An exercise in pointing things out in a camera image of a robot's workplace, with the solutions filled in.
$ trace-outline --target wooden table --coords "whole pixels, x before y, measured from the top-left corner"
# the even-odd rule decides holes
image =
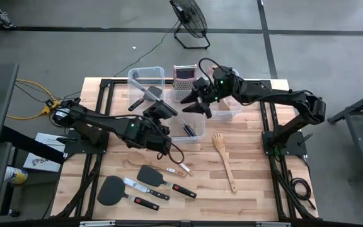
[[[92,110],[95,109],[96,99],[101,78],[85,78],[81,93],[81,104]],[[288,90],[285,79],[272,79],[272,88]],[[107,94],[103,99],[102,113],[105,111]],[[129,113],[127,108],[127,85],[116,85],[110,115]],[[278,120],[285,124],[294,118],[292,107],[276,105]],[[270,165],[263,153],[261,132],[263,131],[262,116],[259,103],[243,107],[243,111],[227,122],[207,120],[206,136],[196,144],[180,146],[185,153],[185,164],[193,171],[194,176],[181,178],[164,173],[167,181],[182,185],[197,193],[196,199],[186,197],[170,188],[161,185],[152,187],[170,195],[169,201],[164,201],[144,194],[131,187],[126,187],[126,193],[141,196],[160,205],[159,211],[153,211],[133,202],[122,199],[114,206],[103,206],[95,203],[93,219],[139,219],[139,220],[211,220],[211,221],[273,221],[277,220],[274,192],[272,187]],[[238,191],[230,190],[226,171],[219,153],[212,144],[212,135],[220,132],[226,138],[226,152],[232,169]],[[107,154],[103,156],[100,170],[98,192],[107,176],[117,175],[136,180],[140,169],[127,161],[130,152],[142,152],[151,159],[156,159],[157,152],[145,149],[129,149],[125,143],[113,134],[110,136]],[[63,210],[79,188],[85,155],[76,154],[67,160],[62,167],[61,177],[54,199],[52,215]],[[306,165],[297,157],[287,156],[288,169],[294,177],[301,177],[311,185]],[[168,157],[161,162],[173,164]],[[85,194],[89,198],[89,189]],[[285,193],[282,193],[284,211],[288,215]],[[84,210],[88,199],[84,201]],[[318,216],[307,202],[303,202],[311,214]]]

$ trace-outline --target plastic storage bin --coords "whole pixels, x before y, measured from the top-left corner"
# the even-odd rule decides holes
[[[135,68],[131,69],[128,73],[128,106],[134,104],[138,99],[144,96],[144,92],[140,89],[136,88],[134,85],[130,83],[130,80],[134,79],[139,84],[144,87],[144,89],[148,90],[150,86],[155,86],[162,90],[162,94],[159,97],[166,102],[166,97],[164,96],[165,87],[164,87],[164,70],[162,67],[144,67],[144,68]],[[154,102],[144,100],[144,102],[139,105],[132,113],[133,114],[142,114],[142,111],[150,107]]]
[[[239,72],[233,69],[234,73],[239,76]],[[212,120],[231,120],[237,113],[242,111],[242,105],[232,96],[223,98],[220,103],[210,104]]]
[[[195,113],[185,113],[182,110],[192,103],[181,104],[180,101],[174,101],[172,96],[174,91],[169,88],[166,92],[167,104],[173,107],[178,115],[164,121],[164,124],[170,128],[170,138],[174,143],[194,143],[205,137],[205,115]],[[184,130],[182,123],[187,123],[195,133],[195,136],[189,136]]]
[[[234,73],[239,76],[239,72],[233,69]],[[169,97],[174,102],[180,102],[183,98],[185,98],[188,94],[190,94],[191,90],[174,90],[172,88],[172,94]],[[236,101],[233,97],[228,96],[220,100],[220,102],[213,102],[210,104],[212,117],[211,120],[231,120],[237,113],[242,111],[241,104]]]

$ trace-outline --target spatula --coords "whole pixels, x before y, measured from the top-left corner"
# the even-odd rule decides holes
[[[169,173],[173,173],[176,175],[179,175],[181,177],[186,177],[187,173],[184,171],[180,171],[180,170],[176,170],[174,168],[169,167],[168,165],[165,165],[163,163],[157,163],[154,161],[151,161],[147,156],[138,153],[138,152],[132,152],[129,154],[128,156],[128,160],[129,162],[131,162],[134,165],[150,165],[150,166],[155,166],[157,168],[160,168],[162,170],[165,170]]]
[[[141,167],[141,169],[139,170],[137,179],[140,182],[144,182],[149,185],[156,186],[156,187],[158,187],[161,184],[164,184],[168,187],[171,187],[173,190],[180,192],[182,194],[185,194],[187,196],[190,196],[192,198],[195,198],[197,196],[196,193],[194,193],[186,188],[183,188],[180,185],[164,181],[163,175],[160,172],[154,170],[153,168],[151,168],[147,165],[143,165]]]
[[[140,197],[127,195],[124,190],[125,184],[120,177],[109,176],[106,178],[106,180],[103,182],[103,185],[101,186],[98,195],[98,201],[105,206],[111,206],[120,202],[121,198],[124,197],[144,207],[154,209],[155,211],[159,210],[158,205],[146,201],[145,199],[142,199]]]
[[[226,173],[228,175],[229,184],[231,185],[232,192],[237,192],[236,183],[234,182],[234,178],[232,175],[231,167],[228,163],[228,156],[225,153],[225,138],[221,133],[215,133],[212,137],[212,142],[214,143],[215,148],[218,150],[219,154],[221,154],[222,160],[225,165]]]

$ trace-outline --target black spatula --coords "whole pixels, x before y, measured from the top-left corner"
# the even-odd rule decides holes
[[[141,199],[140,197],[127,195],[124,193],[125,184],[120,177],[117,176],[109,176],[103,182],[101,189],[98,195],[98,201],[105,205],[111,206],[118,202],[120,202],[121,198],[127,198],[136,204],[142,205],[144,207],[148,207],[157,211],[159,206],[153,204],[152,202],[146,201],[145,199]]]
[[[161,184],[167,185],[167,186],[171,187],[173,190],[178,191],[182,194],[185,194],[185,195],[193,197],[193,198],[195,198],[197,196],[196,193],[194,193],[188,189],[185,189],[180,185],[164,181],[163,175],[160,172],[154,170],[153,168],[151,168],[147,165],[143,165],[141,167],[141,169],[139,170],[137,179],[141,182],[144,182],[149,185],[156,186],[156,187],[158,187]]]

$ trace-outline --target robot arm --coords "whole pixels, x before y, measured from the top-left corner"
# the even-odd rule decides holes
[[[214,82],[200,78],[193,83],[192,92],[181,103],[194,104],[184,108],[183,112],[206,114],[207,118],[211,118],[209,105],[227,96],[232,96],[242,105],[263,101],[293,106],[299,115],[286,125],[276,127],[269,141],[270,145],[280,148],[284,148],[291,134],[308,124],[320,124],[325,119],[326,103],[309,91],[262,88],[238,77],[231,67],[226,66],[216,68],[212,76]]]
[[[96,135],[96,130],[88,124],[114,133],[126,143],[128,148],[147,148],[159,151],[163,155],[169,154],[170,130],[169,127],[161,125],[159,118],[168,119],[177,115],[177,112],[169,110],[162,100],[145,110],[144,116],[106,116],[87,109],[80,105],[79,101],[78,98],[74,101],[63,101],[53,116],[55,123],[73,127],[91,144],[99,143],[99,135]]]

